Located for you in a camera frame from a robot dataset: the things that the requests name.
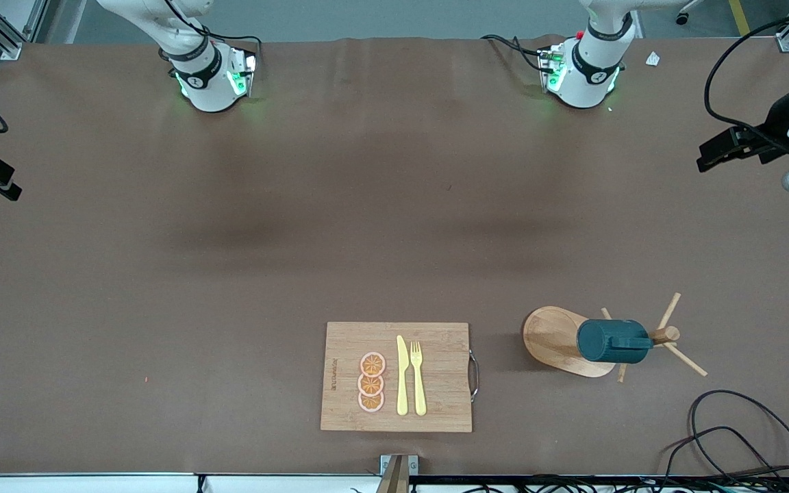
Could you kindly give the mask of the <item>dark green cup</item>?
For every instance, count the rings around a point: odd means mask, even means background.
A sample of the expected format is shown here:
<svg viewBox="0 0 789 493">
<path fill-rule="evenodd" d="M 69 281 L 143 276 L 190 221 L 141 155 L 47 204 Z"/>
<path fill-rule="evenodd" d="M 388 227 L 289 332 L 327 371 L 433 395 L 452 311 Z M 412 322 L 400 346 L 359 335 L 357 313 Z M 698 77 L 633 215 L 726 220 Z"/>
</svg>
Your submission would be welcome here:
<svg viewBox="0 0 789 493">
<path fill-rule="evenodd" d="M 634 320 L 589 319 L 577 331 L 580 355 L 589 362 L 641 362 L 654 342 L 645 328 Z"/>
</svg>

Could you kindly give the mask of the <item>wooden cup stand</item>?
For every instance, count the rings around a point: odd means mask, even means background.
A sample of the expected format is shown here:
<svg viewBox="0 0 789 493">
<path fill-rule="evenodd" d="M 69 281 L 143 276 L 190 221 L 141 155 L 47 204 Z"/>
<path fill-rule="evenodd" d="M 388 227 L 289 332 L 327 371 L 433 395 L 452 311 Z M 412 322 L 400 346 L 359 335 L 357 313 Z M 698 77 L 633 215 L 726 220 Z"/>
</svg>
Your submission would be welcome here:
<svg viewBox="0 0 789 493">
<path fill-rule="evenodd" d="M 680 331 L 678 328 L 670 325 L 669 321 L 680 299 L 681 294 L 678 292 L 674 293 L 661 317 L 661 321 L 655 327 L 649 329 L 646 329 L 644 325 L 642 326 L 654 342 L 653 349 L 666 349 L 671 355 L 675 355 L 677 359 L 697 372 L 697 374 L 706 377 L 707 371 L 677 348 Z M 601 312 L 601 318 L 595 319 L 614 319 L 607 309 L 603 308 Z M 583 358 L 578 350 L 576 339 L 579 326 L 586 320 L 589 320 L 589 318 L 557 306 L 546 306 L 536 309 L 523 324 L 524 346 L 532 358 L 549 367 L 587 378 L 605 377 L 613 370 L 617 370 L 617 381 L 618 383 L 623 383 L 627 367 L 638 363 L 589 362 Z"/>
</svg>

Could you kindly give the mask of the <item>brown table cover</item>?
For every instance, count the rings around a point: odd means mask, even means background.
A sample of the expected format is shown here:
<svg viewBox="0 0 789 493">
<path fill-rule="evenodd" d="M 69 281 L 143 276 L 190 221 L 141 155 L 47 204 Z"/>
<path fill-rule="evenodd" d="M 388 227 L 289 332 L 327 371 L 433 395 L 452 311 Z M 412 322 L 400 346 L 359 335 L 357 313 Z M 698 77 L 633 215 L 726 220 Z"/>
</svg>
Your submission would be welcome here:
<svg viewBox="0 0 789 493">
<path fill-rule="evenodd" d="M 789 160 L 699 173 L 724 38 L 627 50 L 566 108 L 488 41 L 270 43 L 191 107 L 151 46 L 0 65 L 0 473 L 654 474 L 714 389 L 789 425 Z M 660 65 L 647 66 L 650 52 Z M 677 348 L 587 378 L 529 355 L 557 306 Z M 470 433 L 321 429 L 329 322 L 469 324 Z"/>
</svg>

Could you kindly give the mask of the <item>wooden cutting board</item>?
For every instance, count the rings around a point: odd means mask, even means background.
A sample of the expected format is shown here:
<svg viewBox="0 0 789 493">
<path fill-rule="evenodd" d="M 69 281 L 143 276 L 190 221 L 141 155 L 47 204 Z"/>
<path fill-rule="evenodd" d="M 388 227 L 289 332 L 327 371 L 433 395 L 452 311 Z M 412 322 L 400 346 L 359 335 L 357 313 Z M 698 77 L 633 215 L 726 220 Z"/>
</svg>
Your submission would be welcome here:
<svg viewBox="0 0 789 493">
<path fill-rule="evenodd" d="M 406 374 L 408 414 L 397 414 L 397 335 L 422 347 L 422 375 L 427 414 L 414 412 L 414 372 Z M 358 403 L 360 359 L 368 352 L 386 358 L 385 403 L 368 413 Z M 325 372 L 321 398 L 323 431 L 361 433 L 470 433 L 473 430 L 471 358 L 466 323 L 329 322 L 325 339 Z"/>
</svg>

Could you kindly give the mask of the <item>yellow toy fork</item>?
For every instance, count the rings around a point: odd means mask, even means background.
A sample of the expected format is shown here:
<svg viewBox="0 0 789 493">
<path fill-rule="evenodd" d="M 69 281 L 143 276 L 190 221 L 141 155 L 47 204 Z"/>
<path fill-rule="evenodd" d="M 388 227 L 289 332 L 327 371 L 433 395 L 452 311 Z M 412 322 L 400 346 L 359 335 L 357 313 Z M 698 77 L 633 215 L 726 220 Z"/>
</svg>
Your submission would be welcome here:
<svg viewBox="0 0 789 493">
<path fill-rule="evenodd" d="M 425 396 L 425 383 L 423 383 L 422 364 L 423 353 L 419 341 L 410 341 L 410 364 L 414 372 L 414 412 L 423 417 L 428 412 Z"/>
</svg>

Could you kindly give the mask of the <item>yellow toy knife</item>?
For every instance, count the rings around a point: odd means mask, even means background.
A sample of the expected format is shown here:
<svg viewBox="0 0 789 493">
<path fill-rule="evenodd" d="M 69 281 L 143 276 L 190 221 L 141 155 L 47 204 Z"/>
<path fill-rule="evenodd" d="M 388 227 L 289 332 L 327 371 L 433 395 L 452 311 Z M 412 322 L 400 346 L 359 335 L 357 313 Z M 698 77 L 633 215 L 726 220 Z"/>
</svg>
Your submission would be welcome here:
<svg viewBox="0 0 789 493">
<path fill-rule="evenodd" d="M 397 390 L 397 414 L 401 417 L 408 414 L 408 390 L 406 374 L 410 368 L 410 353 L 406 347 L 403 336 L 397 335 L 398 352 L 398 390 Z"/>
</svg>

